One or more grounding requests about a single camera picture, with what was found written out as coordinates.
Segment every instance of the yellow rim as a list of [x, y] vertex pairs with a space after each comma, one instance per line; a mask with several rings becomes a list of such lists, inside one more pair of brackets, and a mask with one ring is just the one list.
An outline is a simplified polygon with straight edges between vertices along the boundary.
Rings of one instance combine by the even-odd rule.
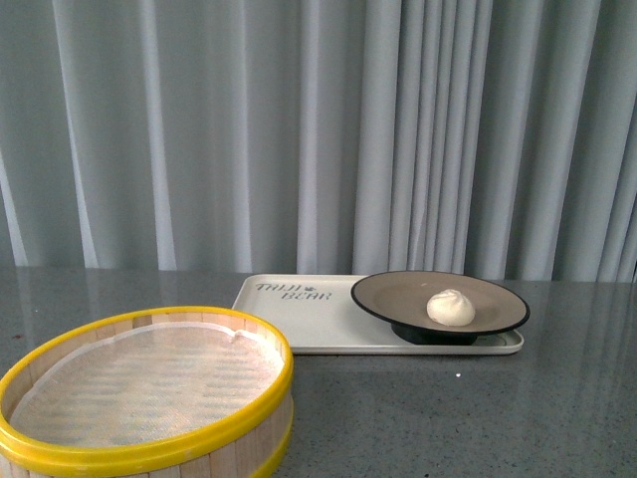
[[224, 314], [261, 324], [283, 344], [284, 367], [281, 373], [258, 398], [232, 415], [188, 433], [137, 445], [110, 448], [53, 445], [20, 433], [0, 415], [0, 452], [23, 468], [50, 476], [123, 476], [166, 468], [198, 458], [255, 428], [279, 406], [291, 386], [292, 351], [285, 336], [266, 321], [250, 314], [217, 307], [184, 306], [136, 311], [93, 322], [62, 334], [26, 355], [4, 375], [0, 380], [0, 403], [4, 400], [8, 385], [29, 363], [75, 336], [107, 324], [131, 321], [137, 317], [183, 312]]
[[294, 417], [294, 404], [293, 404], [293, 412], [290, 414], [290, 421], [288, 422], [288, 428], [286, 429], [286, 433], [279, 443], [279, 446], [275, 450], [275, 452], [268, 458], [268, 460], [261, 465], [255, 473], [252, 475], [252, 478], [268, 478], [272, 476], [277, 467], [281, 464], [283, 457], [286, 455], [286, 450], [288, 449], [288, 445], [290, 444], [290, 437], [292, 436], [292, 423]]

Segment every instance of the rectangular tray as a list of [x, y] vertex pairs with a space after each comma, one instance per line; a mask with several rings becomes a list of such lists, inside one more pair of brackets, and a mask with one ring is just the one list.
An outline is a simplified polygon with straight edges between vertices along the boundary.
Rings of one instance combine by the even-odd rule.
[[232, 307], [270, 322], [297, 355], [505, 356], [524, 344], [518, 331], [481, 336], [470, 346], [405, 342], [351, 298], [351, 286], [363, 277], [255, 275], [244, 281]]

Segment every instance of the white curtain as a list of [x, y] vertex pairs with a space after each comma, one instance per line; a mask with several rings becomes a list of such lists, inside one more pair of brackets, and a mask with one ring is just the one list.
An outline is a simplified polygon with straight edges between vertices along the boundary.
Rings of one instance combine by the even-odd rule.
[[634, 282], [633, 0], [0, 0], [0, 265]]

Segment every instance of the granite countertop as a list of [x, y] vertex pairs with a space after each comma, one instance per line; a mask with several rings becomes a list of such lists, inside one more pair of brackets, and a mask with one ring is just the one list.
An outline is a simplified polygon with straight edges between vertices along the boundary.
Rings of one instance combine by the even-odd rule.
[[[247, 274], [0, 269], [0, 372], [115, 314], [231, 307]], [[531, 318], [503, 357], [295, 357], [277, 477], [637, 476], [629, 284], [500, 282]]]

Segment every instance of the bamboo steamer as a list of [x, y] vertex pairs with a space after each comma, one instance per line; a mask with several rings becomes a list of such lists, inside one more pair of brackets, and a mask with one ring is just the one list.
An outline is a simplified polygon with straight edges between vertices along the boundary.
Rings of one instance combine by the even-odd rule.
[[[78, 348], [145, 326], [207, 323], [247, 331], [277, 351], [283, 367], [257, 398], [195, 430], [124, 446], [52, 444], [26, 436], [9, 423], [20, 400], [58, 361]], [[207, 478], [270, 476], [286, 453], [292, 431], [293, 356], [286, 338], [269, 323], [215, 307], [170, 307], [123, 314], [88, 324], [35, 349], [0, 380], [0, 475], [9, 477]]]

